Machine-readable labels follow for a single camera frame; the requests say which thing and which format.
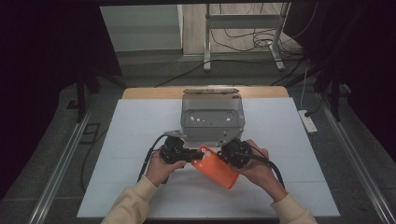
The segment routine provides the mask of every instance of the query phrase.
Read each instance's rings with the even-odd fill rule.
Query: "table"
[[[288,192],[315,216],[339,216],[295,104],[286,90],[282,87],[235,88],[240,89],[246,120],[241,139],[252,138],[259,146],[269,148],[272,161],[283,172]],[[118,101],[78,217],[104,217],[122,189],[135,183],[147,147],[163,132],[180,128],[181,96],[185,89],[125,91],[123,99]],[[184,146],[197,148],[200,145],[186,142]],[[153,196],[148,218],[275,218],[271,202],[266,193],[244,176],[240,175],[231,189],[225,189],[187,164],[183,170],[174,172]]]
[[[185,87],[178,87],[180,90],[184,90]],[[238,87],[241,94],[245,95],[245,98],[251,96],[262,96],[262,97],[288,97],[288,93],[282,87]],[[145,95],[152,95],[151,98],[157,95],[162,97],[168,97],[170,99],[175,99],[180,97],[179,94],[174,94],[169,88],[159,88],[159,89],[129,89],[125,91],[122,98],[139,98]],[[97,122],[100,120],[102,123],[107,124],[111,121],[112,111],[114,111],[116,102],[121,98],[117,95],[101,95],[90,103],[88,107],[88,119],[89,122]],[[317,114],[318,119],[326,120],[326,116],[322,113]],[[326,121],[317,124],[320,132],[315,136],[313,141],[313,148],[317,154],[318,161],[326,179],[328,180],[329,187],[332,191],[332,195],[336,200],[337,207],[340,210],[341,217],[339,218],[319,218],[319,222],[326,223],[379,223],[380,219],[378,213],[373,208],[371,200],[367,196],[367,192],[362,187],[359,177],[354,172],[351,162],[346,156],[345,151],[342,146],[337,145],[332,142],[332,138],[335,138],[333,129],[326,124]],[[97,149],[94,149],[92,154],[88,159],[92,160],[93,165],[96,163],[96,158],[94,151],[100,151],[101,145],[100,141],[98,143]],[[63,166],[63,172],[66,173],[65,176],[58,172],[58,168],[54,170],[51,178],[58,179],[55,182],[57,186],[52,186],[51,181],[43,191],[39,202],[37,203],[36,209],[32,214],[32,218],[29,223],[59,223],[60,218],[64,223],[98,223],[100,219],[84,219],[76,218],[78,208],[80,205],[80,200],[82,199],[82,193],[80,190],[80,185],[76,179],[80,175],[79,167],[84,160],[85,151],[84,146],[78,146],[76,152],[69,152],[69,148],[65,149],[65,154],[70,161],[72,161],[70,166],[64,165],[62,163],[63,158],[60,160],[60,164]],[[90,170],[89,165],[86,167],[85,176],[88,176],[93,167]],[[262,219],[250,220],[251,223],[263,223]],[[162,223],[173,223],[172,221],[162,221]],[[207,223],[222,223],[221,221],[207,221]]]

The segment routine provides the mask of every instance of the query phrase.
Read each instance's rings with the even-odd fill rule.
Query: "white surface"
[[[308,133],[317,133],[318,129],[317,126],[315,126],[314,121],[308,116],[305,116],[306,110],[299,110],[298,114],[300,115],[301,121],[303,122],[303,125],[305,126],[305,129]]]
[[[243,107],[242,140],[251,138],[269,150],[287,191],[302,206],[317,217],[339,216],[292,99],[243,99]],[[119,101],[78,217],[107,215],[121,191],[136,182],[158,136],[180,129],[180,112],[181,100]],[[188,164],[160,186],[150,202],[149,217],[276,217],[271,202],[241,175],[232,189],[224,189]]]
[[[115,51],[182,49],[179,7],[100,7]]]

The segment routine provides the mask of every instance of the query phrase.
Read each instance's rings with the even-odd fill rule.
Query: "wire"
[[[162,134],[160,137],[155,140],[154,144],[152,147],[148,150],[148,154],[146,155],[145,161],[143,162],[142,169],[140,170],[139,177],[137,178],[137,182],[142,178],[143,173],[146,171],[146,167],[148,166],[149,163],[149,158],[151,157],[152,152],[154,151],[155,146],[157,143],[165,136],[165,134]]]
[[[265,155],[264,155],[264,153],[262,153],[258,148],[256,148],[256,147],[253,147],[257,152],[259,152],[262,156],[264,156],[264,158],[265,159],[267,159],[268,160],[268,157],[266,157]]]
[[[270,166],[274,170],[274,172],[276,174],[276,177],[277,177],[277,180],[279,181],[279,183],[283,186],[283,188],[285,188],[285,184],[283,183],[282,174],[280,173],[279,169],[276,167],[276,165],[273,162],[269,161],[265,156],[264,156],[265,157],[264,158],[264,157],[260,157],[260,156],[256,156],[256,155],[250,155],[250,154],[242,153],[242,152],[235,152],[234,154],[236,156],[247,157],[247,158],[251,158],[251,159],[256,160],[256,161],[261,161],[264,164]]]
[[[201,66],[203,66],[203,65],[206,64],[206,63],[213,63],[213,62],[229,62],[229,63],[256,63],[256,64],[260,64],[260,63],[276,63],[276,62],[287,62],[287,61],[289,61],[289,62],[295,62],[295,61],[297,61],[297,60],[282,60],[282,61],[272,60],[272,61],[266,61],[266,62],[249,62],[249,61],[220,60],[220,59],[209,60],[209,61],[207,61],[207,62],[200,63],[200,64],[197,65],[196,67],[192,68],[190,71],[187,71],[187,72],[185,72],[185,73],[183,73],[183,74],[181,74],[181,75],[178,75],[178,76],[176,76],[176,77],[172,77],[172,78],[170,78],[170,79],[168,79],[168,80],[166,80],[166,81],[164,81],[164,82],[161,82],[160,84],[155,85],[154,88],[160,87],[160,86],[162,86],[162,85],[164,85],[164,84],[166,84],[166,83],[169,83],[169,82],[171,82],[171,81],[173,81],[173,80],[175,80],[175,79],[178,79],[178,78],[180,78],[180,77],[184,77],[184,76],[188,75],[189,73],[195,71],[196,69],[200,68]]]
[[[255,46],[254,46],[253,48],[251,48],[251,49],[236,49],[236,48],[233,48],[233,47],[231,47],[231,46],[228,46],[228,45],[225,45],[225,44],[221,44],[220,42],[218,42],[218,41],[215,39],[215,37],[213,36],[212,29],[210,29],[210,34],[212,35],[213,41],[215,41],[216,44],[218,44],[218,45],[220,45],[220,46],[223,46],[223,47],[225,47],[225,48],[228,48],[228,49],[233,49],[233,50],[241,51],[241,52],[247,52],[247,51],[252,51],[252,50],[254,50],[254,49],[257,48],[257,46],[255,45]]]
[[[278,79],[277,81],[273,82],[273,83],[271,84],[271,86],[275,86],[276,83],[282,81],[282,80],[285,79],[285,78],[290,77],[291,74],[293,74],[293,72],[300,66],[300,64],[301,64],[301,62],[303,61],[304,58],[305,58],[305,56],[304,56],[302,59],[300,59],[300,61],[296,64],[296,66],[295,66],[287,75],[285,75],[285,76],[283,76],[282,78]]]
[[[279,38],[279,42],[277,45],[280,49],[279,53],[281,54],[291,54],[291,55],[304,55],[304,51],[302,49],[296,50],[296,52],[299,53],[295,53],[293,51],[290,51],[289,49],[286,49],[285,46],[283,46],[283,41]]]
[[[285,42],[288,42],[288,41],[290,41],[290,40],[292,40],[292,39],[298,37],[299,35],[301,35],[301,34],[303,34],[303,33],[305,32],[305,30],[309,27],[309,25],[311,24],[312,20],[314,19],[315,14],[316,14],[316,12],[317,12],[317,8],[318,8],[318,2],[315,4],[314,12],[312,13],[311,19],[309,20],[309,23],[305,26],[305,28],[304,28],[299,34],[297,34],[297,35],[295,35],[294,37],[292,37],[292,38],[286,40]]]
[[[276,11],[276,9],[275,9],[275,7],[274,7],[274,4],[273,4],[273,3],[271,3],[271,7],[274,9],[274,12],[275,12],[276,14],[278,14],[277,11]]]
[[[250,4],[250,9],[248,10],[247,14],[253,9],[253,7],[254,7],[254,3],[251,3]]]
[[[311,112],[306,112],[304,115],[306,116],[306,117],[309,117],[309,116],[311,116],[311,115],[313,115],[313,114],[315,114],[315,113],[317,113],[319,110],[320,110],[320,107],[321,107],[321,105],[322,105],[322,103],[323,103],[323,98],[324,97],[320,97],[320,102],[319,102],[319,105],[317,106],[317,108],[315,108],[313,111],[311,111]]]
[[[305,84],[306,84],[306,73],[308,72],[308,69],[309,69],[309,65],[305,69],[303,92],[301,93],[301,98],[300,98],[300,109],[301,110],[303,110],[303,98],[304,98]]]
[[[245,34],[245,35],[228,35],[228,34],[226,33],[226,35],[227,35],[228,37],[230,37],[230,38],[239,38],[239,37],[244,37],[244,36],[248,36],[248,35],[273,35],[273,34],[262,34],[262,33],[269,32],[269,31],[274,31],[274,30],[275,30],[275,29],[268,29],[268,30],[263,30],[263,31],[248,33],[248,34]]]
[[[254,46],[256,48],[257,47],[266,48],[266,47],[268,47],[270,45],[269,42],[274,41],[274,39],[268,39],[268,38],[261,39],[261,38],[258,38],[259,35],[272,35],[272,36],[275,36],[273,34],[267,34],[267,33],[262,34],[261,32],[255,32],[254,35],[253,35],[253,43],[254,43]]]
[[[88,159],[88,155],[90,155],[93,147],[95,146],[95,144],[99,141],[99,139],[102,138],[103,135],[105,135],[105,133],[108,131],[108,128],[106,128],[96,139],[95,141],[92,143],[91,147],[88,149],[87,154],[85,154],[84,157],[84,161],[82,162],[82,166],[81,166],[81,170],[79,173],[79,183],[81,185],[82,191],[85,193],[87,191],[87,189],[84,186],[84,168],[85,168],[85,163],[87,162]]]

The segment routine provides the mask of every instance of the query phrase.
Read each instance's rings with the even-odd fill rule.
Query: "gray floor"
[[[237,59],[250,63],[214,62],[212,70],[206,73],[202,66],[199,66],[202,61],[194,57],[182,57],[177,54],[139,56],[125,53],[119,56],[124,77],[118,77],[118,79],[138,87],[158,85],[169,78],[190,71],[192,68],[197,69],[184,77],[167,83],[166,86],[270,85],[288,74],[297,64],[295,61],[286,62],[287,70],[279,73],[273,63],[251,63],[257,62],[258,59],[262,62],[270,60],[269,53],[217,55],[216,59],[220,60]],[[302,63],[295,74],[303,73],[306,67],[307,62]],[[111,121],[117,101],[121,98],[122,89],[105,79],[99,78],[99,80],[102,90],[94,95],[96,103],[93,106],[89,124],[100,123],[99,133],[103,133]],[[320,100],[312,88],[314,81],[315,77],[310,77],[306,81],[303,105],[308,111],[315,110],[320,104]],[[295,100],[297,109],[300,109],[303,82],[288,88],[288,91]],[[26,223],[32,215],[37,200],[76,126],[77,111],[66,109],[69,101],[76,100],[76,98],[75,86],[62,91],[60,104],[53,121],[34,156],[29,160],[7,196],[0,202],[0,223]],[[346,97],[340,99],[340,117],[350,139],[394,213],[396,208],[396,165],[394,161],[355,116],[347,104]],[[318,132],[310,137],[312,146],[341,213],[340,217],[318,217],[318,221],[320,223],[382,223],[325,116],[324,104],[321,105],[321,109],[317,113],[312,115],[312,120],[318,127]],[[92,134],[84,134],[81,141],[91,141],[92,139]],[[76,218],[76,214],[83,198],[81,170],[82,182],[86,188],[104,139],[104,137],[99,139],[93,146],[81,143],[78,145],[44,223],[100,222],[100,219],[97,218]],[[276,220],[268,220],[268,222],[276,223]]]

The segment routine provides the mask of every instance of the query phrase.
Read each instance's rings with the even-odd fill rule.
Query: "sleeve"
[[[290,194],[280,202],[273,203],[271,206],[276,211],[280,224],[317,223],[312,213],[302,208]]]
[[[102,224],[143,223],[149,214],[149,200],[157,191],[144,175],[134,187],[126,188]]]

